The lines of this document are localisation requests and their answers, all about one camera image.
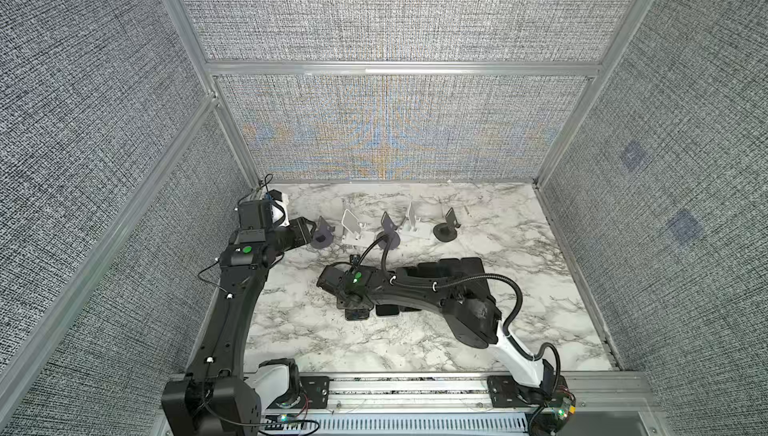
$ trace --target gray panel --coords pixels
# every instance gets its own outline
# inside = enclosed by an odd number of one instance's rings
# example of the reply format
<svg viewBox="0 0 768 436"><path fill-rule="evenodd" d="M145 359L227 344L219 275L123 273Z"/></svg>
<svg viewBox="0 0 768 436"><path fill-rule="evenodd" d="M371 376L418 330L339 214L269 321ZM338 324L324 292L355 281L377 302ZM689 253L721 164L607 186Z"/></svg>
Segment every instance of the gray panel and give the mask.
<svg viewBox="0 0 768 436"><path fill-rule="evenodd" d="M202 90L160 0L2 0L4 368Z"/></svg>
<svg viewBox="0 0 768 436"><path fill-rule="evenodd" d="M631 0L184 0L211 59L600 60Z"/></svg>
<svg viewBox="0 0 768 436"><path fill-rule="evenodd" d="M543 188L678 435L768 426L767 21L768 0L656 0Z"/></svg>
<svg viewBox="0 0 768 436"><path fill-rule="evenodd" d="M220 76L278 180L530 181L579 76Z"/></svg>
<svg viewBox="0 0 768 436"><path fill-rule="evenodd" d="M2 434L149 431L210 302L195 275L225 247L247 188L209 116Z"/></svg>

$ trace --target textured wall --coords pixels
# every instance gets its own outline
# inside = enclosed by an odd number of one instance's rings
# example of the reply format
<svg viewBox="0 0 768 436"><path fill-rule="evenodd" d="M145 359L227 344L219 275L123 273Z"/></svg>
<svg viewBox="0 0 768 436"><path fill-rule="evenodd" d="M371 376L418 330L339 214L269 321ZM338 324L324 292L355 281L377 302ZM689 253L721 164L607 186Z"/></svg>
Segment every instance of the textured wall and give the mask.
<svg viewBox="0 0 768 436"><path fill-rule="evenodd" d="M220 76L262 174L530 181L580 76Z"/></svg>
<svg viewBox="0 0 768 436"><path fill-rule="evenodd" d="M146 434L183 372L211 288L195 275L237 226L247 191L209 116L2 433Z"/></svg>
<svg viewBox="0 0 768 436"><path fill-rule="evenodd" d="M631 0L184 0L211 59L599 60Z"/></svg>
<svg viewBox="0 0 768 436"><path fill-rule="evenodd" d="M768 427L768 0L656 0L544 188L678 436Z"/></svg>
<svg viewBox="0 0 768 436"><path fill-rule="evenodd" d="M0 370L192 115L160 0L2 0Z"/></svg>

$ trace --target blue spot on wall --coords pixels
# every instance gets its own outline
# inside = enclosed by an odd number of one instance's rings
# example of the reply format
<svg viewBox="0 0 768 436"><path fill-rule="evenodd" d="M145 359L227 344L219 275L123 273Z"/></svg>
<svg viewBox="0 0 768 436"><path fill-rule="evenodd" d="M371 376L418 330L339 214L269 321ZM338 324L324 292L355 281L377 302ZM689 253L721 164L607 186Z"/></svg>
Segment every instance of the blue spot on wall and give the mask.
<svg viewBox="0 0 768 436"><path fill-rule="evenodd" d="M669 218L667 229L679 246L688 246L704 235L704 227L688 210L680 210Z"/></svg>
<svg viewBox="0 0 768 436"><path fill-rule="evenodd" d="M648 153L637 140L630 141L619 155L619 159L629 172L636 171L644 162L648 161Z"/></svg>

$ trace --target white marble surface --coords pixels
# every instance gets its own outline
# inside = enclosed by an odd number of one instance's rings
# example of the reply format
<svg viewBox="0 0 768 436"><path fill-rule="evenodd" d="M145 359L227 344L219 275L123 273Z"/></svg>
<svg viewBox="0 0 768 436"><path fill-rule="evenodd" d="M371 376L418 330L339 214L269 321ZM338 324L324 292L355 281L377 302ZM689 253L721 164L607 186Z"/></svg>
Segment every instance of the white marble surface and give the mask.
<svg viewBox="0 0 768 436"><path fill-rule="evenodd" d="M503 367L487 350L463 345L445 320L430 312L410 312L348 322L335 298L316 287L323 267L360 253L340 243L344 205L379 230L386 210L399 224L413 200L416 214L436 224L453 207L462 224L452 242L403 239L390 251L389 268L440 258L479 256L485 270L513 278L524 293L512 326L530 348L557 345L564 371L609 370L610 363L566 269L530 185L495 184L285 184L270 185L290 199L290 217L336 226L331 247L294 249L270 273L256 304L245 354L246 371L272 358L295 358L303 372L497 371ZM381 250L367 263L378 266ZM514 293L489 281L506 316Z"/></svg>

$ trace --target enclosure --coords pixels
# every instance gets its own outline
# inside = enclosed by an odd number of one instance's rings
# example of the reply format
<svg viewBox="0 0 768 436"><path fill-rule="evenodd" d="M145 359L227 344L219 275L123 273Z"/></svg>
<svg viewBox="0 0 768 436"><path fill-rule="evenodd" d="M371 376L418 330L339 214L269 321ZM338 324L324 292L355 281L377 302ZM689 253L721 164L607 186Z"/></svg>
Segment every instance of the enclosure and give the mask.
<svg viewBox="0 0 768 436"><path fill-rule="evenodd" d="M338 239L275 266L247 372L466 377L481 417L487 352L426 312L344 321L315 287L355 251L344 209L377 227L413 202L462 227L392 267L518 280L514 330L560 347L582 422L631 380L639 434L768 431L767 21L768 0L2 0L2 434L162 434L216 291L194 276L267 174Z"/></svg>

